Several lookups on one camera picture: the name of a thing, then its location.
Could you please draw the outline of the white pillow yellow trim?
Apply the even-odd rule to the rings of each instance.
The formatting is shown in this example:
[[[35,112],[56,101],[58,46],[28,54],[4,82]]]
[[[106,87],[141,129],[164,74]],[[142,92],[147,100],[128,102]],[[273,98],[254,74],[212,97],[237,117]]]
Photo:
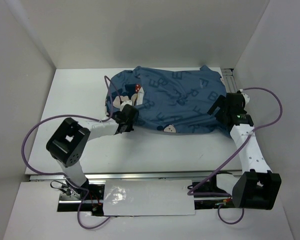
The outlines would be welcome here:
[[[135,106],[139,106],[143,104],[144,101],[144,95],[145,93],[143,91],[139,91],[138,93],[135,94]]]

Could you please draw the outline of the blue cartoon print pillowcase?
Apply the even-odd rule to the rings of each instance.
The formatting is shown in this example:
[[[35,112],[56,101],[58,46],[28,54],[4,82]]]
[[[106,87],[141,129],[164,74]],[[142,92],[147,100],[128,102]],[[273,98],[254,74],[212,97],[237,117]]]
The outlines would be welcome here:
[[[119,111],[131,100],[138,109],[135,125],[176,134],[227,133],[226,127],[207,114],[213,103],[227,91],[219,72],[206,65],[198,70],[170,71],[137,66],[111,78],[105,111]],[[135,94],[144,92],[143,104],[135,105]]]

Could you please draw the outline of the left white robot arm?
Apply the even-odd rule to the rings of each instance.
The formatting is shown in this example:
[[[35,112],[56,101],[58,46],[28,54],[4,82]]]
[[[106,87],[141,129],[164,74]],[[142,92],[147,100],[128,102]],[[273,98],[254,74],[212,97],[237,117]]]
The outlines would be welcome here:
[[[133,131],[133,124],[139,117],[139,111],[125,105],[114,112],[105,122],[88,120],[82,125],[71,117],[66,118],[46,144],[46,150],[57,160],[66,183],[71,186],[71,194],[78,200],[87,197],[90,183],[82,170],[80,158],[88,141]]]

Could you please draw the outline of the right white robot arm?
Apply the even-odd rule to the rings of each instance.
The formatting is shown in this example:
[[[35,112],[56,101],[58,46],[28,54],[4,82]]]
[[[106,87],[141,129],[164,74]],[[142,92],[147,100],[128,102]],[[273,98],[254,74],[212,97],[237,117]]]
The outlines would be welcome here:
[[[260,150],[254,123],[245,111],[249,97],[245,93],[220,95],[208,114],[225,125],[233,139],[241,162],[242,175],[218,173],[208,184],[213,196],[223,192],[232,196],[236,208],[271,210],[275,204],[282,180],[272,172]]]

